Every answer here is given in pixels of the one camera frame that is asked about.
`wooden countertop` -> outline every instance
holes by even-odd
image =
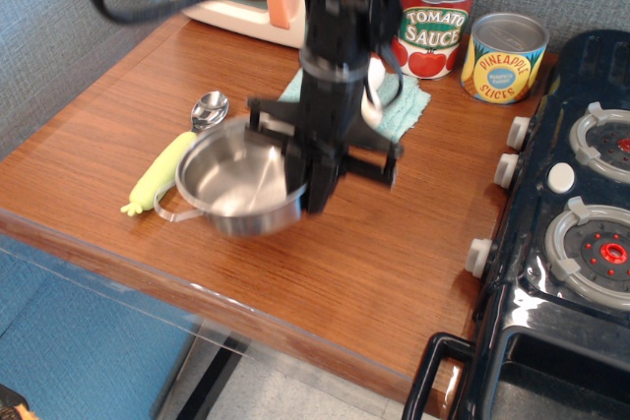
[[[473,333],[466,255],[494,233],[496,163],[540,92],[497,106],[468,96],[459,71],[422,81],[432,99],[402,139],[395,187],[349,175],[323,214],[272,236],[120,212],[201,95],[221,90],[229,116],[245,115],[246,97],[277,98],[298,68],[295,49],[170,19],[0,163],[0,231],[405,400],[433,333]],[[162,203],[189,209],[175,191]]]

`red burner center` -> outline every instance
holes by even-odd
[[[628,252],[623,246],[618,245],[617,243],[606,243],[605,245],[601,245],[601,249],[599,251],[609,263],[613,263],[614,265],[623,265],[626,261],[628,261]]]
[[[630,152],[630,138],[622,138],[617,142],[617,146],[624,152]]]

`stove knob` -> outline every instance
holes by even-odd
[[[488,262],[492,240],[487,238],[472,240],[469,255],[466,258],[466,270],[472,272],[474,277],[481,277],[485,264]]]
[[[575,171],[566,162],[556,162],[547,174],[547,186],[556,194],[569,192],[575,183]]]
[[[530,119],[527,117],[514,117],[510,133],[508,134],[508,147],[520,151],[525,141],[525,135],[530,128]]]
[[[510,188],[518,160],[519,156],[517,154],[501,154],[499,165],[496,166],[496,172],[494,173],[494,183],[497,186],[501,186],[503,189]]]

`toy stove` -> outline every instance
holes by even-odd
[[[630,33],[567,43],[508,145],[508,205],[467,260],[483,280],[474,340],[431,338],[405,418],[448,357],[464,364],[449,418],[630,418]]]

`pineapple slices can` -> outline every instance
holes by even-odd
[[[453,70],[473,0],[401,0],[403,19],[392,42],[408,76],[438,79]]]
[[[549,32],[536,19],[514,13],[485,15],[472,24],[462,86],[491,103],[527,98],[548,43]]]

